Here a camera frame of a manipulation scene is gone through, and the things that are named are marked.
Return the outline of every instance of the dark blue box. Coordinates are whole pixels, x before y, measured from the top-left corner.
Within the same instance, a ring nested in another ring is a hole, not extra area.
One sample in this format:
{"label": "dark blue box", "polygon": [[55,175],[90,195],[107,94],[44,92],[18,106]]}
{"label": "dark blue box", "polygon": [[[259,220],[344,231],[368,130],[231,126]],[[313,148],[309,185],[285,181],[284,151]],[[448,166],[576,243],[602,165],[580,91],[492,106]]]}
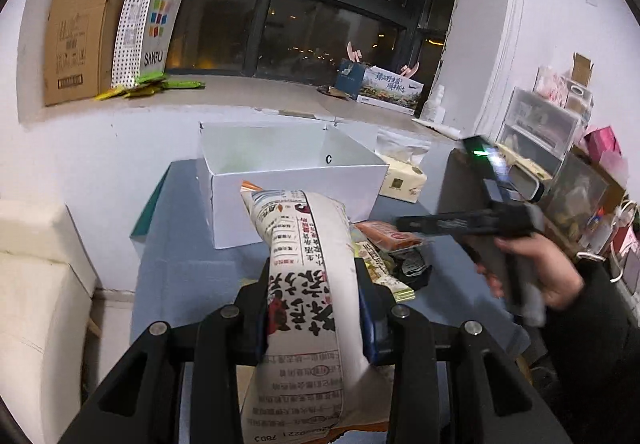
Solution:
{"label": "dark blue box", "polygon": [[343,59],[338,69],[338,77],[335,80],[335,88],[348,93],[351,98],[357,99],[362,86],[364,72],[367,65],[363,62],[353,62],[349,59]]}

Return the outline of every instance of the white cardboard box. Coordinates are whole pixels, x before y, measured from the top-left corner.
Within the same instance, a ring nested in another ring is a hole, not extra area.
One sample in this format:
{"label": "white cardboard box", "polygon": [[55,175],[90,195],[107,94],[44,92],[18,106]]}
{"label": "white cardboard box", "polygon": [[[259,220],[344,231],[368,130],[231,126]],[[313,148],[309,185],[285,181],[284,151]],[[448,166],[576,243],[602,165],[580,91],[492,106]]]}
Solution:
{"label": "white cardboard box", "polygon": [[243,181],[263,189],[302,189],[342,202],[364,221],[387,164],[325,122],[291,125],[205,124],[198,179],[216,249],[260,242],[240,196]]}

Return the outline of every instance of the tissue pack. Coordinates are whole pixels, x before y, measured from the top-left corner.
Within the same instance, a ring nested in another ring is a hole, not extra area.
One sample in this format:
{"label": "tissue pack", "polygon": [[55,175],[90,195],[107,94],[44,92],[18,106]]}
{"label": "tissue pack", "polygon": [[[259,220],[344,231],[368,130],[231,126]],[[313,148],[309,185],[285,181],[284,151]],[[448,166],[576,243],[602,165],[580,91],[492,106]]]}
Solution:
{"label": "tissue pack", "polygon": [[406,162],[400,162],[384,155],[379,156],[389,164],[379,194],[383,197],[415,204],[427,182],[427,175],[419,168]]}

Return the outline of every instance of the beige sofa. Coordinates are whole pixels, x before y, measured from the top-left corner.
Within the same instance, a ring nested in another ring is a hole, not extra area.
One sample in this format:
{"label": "beige sofa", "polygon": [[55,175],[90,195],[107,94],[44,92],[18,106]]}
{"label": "beige sofa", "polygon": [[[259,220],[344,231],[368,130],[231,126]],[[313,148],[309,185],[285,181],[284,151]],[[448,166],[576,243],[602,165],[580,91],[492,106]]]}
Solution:
{"label": "beige sofa", "polygon": [[80,408],[95,282],[64,205],[0,200],[0,397],[33,444]]}

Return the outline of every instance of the colorful squares logo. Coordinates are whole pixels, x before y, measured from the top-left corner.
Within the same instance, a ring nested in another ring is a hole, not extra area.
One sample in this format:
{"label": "colorful squares logo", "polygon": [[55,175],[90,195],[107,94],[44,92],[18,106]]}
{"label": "colorful squares logo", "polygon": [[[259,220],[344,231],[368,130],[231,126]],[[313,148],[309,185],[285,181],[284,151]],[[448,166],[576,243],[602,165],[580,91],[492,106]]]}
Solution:
{"label": "colorful squares logo", "polygon": [[166,25],[166,20],[169,12],[169,8],[171,7],[171,2],[165,0],[154,0],[154,4],[152,7],[151,18],[149,19],[149,23],[152,26],[149,27],[149,36],[153,38],[157,38],[158,36],[162,37],[162,32],[164,27],[158,27],[154,25]]}
{"label": "colorful squares logo", "polygon": [[153,26],[149,27],[149,37],[157,38],[158,36],[162,37],[162,33],[164,32],[164,27]]}

